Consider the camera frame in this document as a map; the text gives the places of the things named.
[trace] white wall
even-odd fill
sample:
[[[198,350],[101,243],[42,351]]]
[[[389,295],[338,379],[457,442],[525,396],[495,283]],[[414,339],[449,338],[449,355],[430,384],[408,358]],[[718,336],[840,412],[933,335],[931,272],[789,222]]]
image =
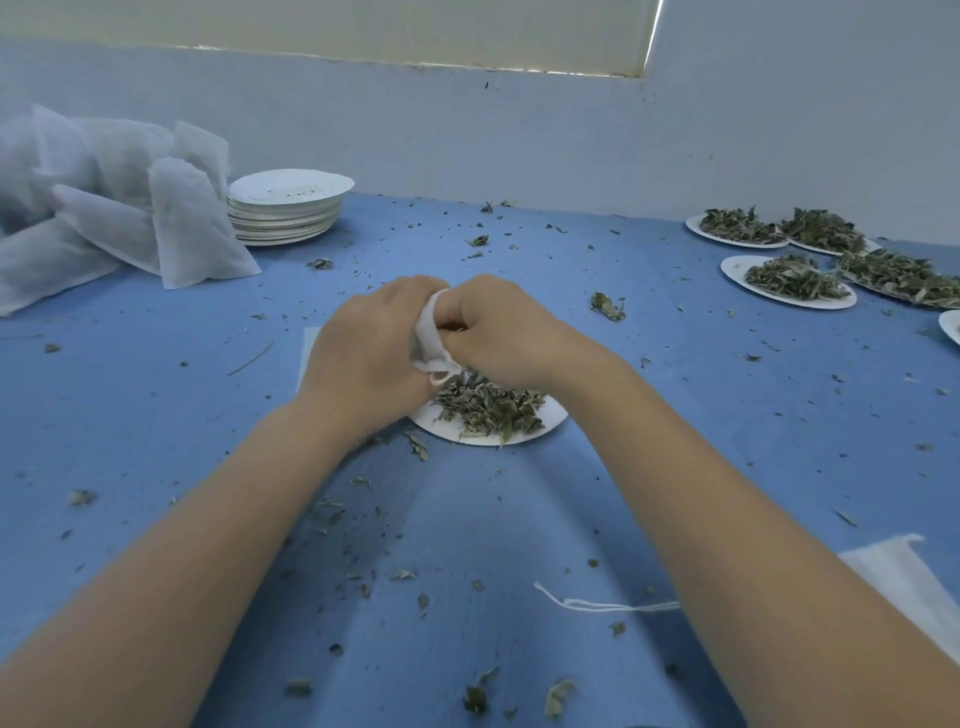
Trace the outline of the white wall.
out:
[[[0,117],[182,118],[239,172],[361,191],[677,220],[828,206],[958,244],[958,37],[946,0],[671,0],[639,80],[0,41]]]

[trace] blue table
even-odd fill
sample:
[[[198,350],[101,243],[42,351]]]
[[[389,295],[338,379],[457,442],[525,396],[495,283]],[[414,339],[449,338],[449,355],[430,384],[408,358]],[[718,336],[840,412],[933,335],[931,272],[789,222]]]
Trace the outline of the blue table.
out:
[[[0,657],[293,396],[304,327],[418,272],[516,280],[635,366],[648,358],[643,375],[817,538],[841,551],[920,533],[960,598],[960,348],[936,312],[862,291],[836,312],[762,299],[720,274],[742,251],[678,223],[479,207],[354,195],[320,240],[255,253],[262,276],[170,292],[125,269],[0,322]],[[482,233],[490,246],[467,259],[465,239]],[[923,250],[960,267],[960,250]],[[304,265],[319,256],[333,269]],[[595,290],[626,297],[627,319],[590,311]],[[197,726],[470,726],[464,687],[492,667],[490,726],[515,705],[514,725],[545,722],[546,689],[565,677],[577,682],[567,726],[743,725],[682,613],[581,614],[534,590],[674,597],[573,422],[503,450],[420,437],[426,462],[398,437],[329,478],[322,497],[344,503],[343,519],[294,529]],[[75,489],[99,498],[71,507]],[[399,570],[418,578],[389,581]],[[312,697],[283,696],[296,677]]]

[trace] left hand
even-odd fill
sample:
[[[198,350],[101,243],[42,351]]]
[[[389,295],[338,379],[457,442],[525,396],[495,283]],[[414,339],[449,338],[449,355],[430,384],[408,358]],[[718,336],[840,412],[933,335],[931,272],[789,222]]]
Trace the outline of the left hand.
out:
[[[430,276],[398,278],[333,312],[294,399],[316,431],[353,447],[434,396],[430,376],[410,362],[409,342],[427,299],[447,287]]]

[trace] empty tea bag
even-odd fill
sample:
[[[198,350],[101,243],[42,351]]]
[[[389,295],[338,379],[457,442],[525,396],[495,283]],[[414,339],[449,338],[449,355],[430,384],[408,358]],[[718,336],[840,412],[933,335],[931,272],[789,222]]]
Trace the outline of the empty tea bag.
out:
[[[0,316],[122,265],[56,217],[5,238],[2,246]]]
[[[182,159],[161,159],[150,168],[150,191],[164,288],[260,272],[204,172]]]
[[[431,381],[438,386],[464,370],[446,350],[433,320],[433,309],[442,293],[439,291],[427,300],[410,335],[410,361],[421,372],[429,373]]]
[[[43,203],[57,208],[53,188],[65,184],[84,192],[100,188],[100,167],[86,142],[83,127],[42,106],[33,109],[37,167],[34,187]]]
[[[227,173],[229,171],[226,139],[200,127],[178,121],[174,127],[174,146],[170,156],[188,161],[206,173],[213,185],[218,200],[227,198]]]
[[[0,227],[7,234],[53,214],[34,186],[38,164],[33,119],[21,114],[0,126]]]
[[[117,202],[150,206],[148,172],[174,144],[169,130],[130,119],[78,119],[100,165],[104,189]]]
[[[147,273],[160,275],[153,215],[89,192],[58,184],[57,216],[98,248]]]

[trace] person's left arm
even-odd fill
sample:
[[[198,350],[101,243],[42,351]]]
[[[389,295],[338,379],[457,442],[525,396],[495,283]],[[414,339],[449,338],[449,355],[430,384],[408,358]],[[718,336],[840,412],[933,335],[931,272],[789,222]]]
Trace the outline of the person's left arm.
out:
[[[397,279],[344,303],[296,398],[0,665],[3,723],[188,726],[320,483],[352,447],[432,396],[407,347],[426,300],[445,287]]]

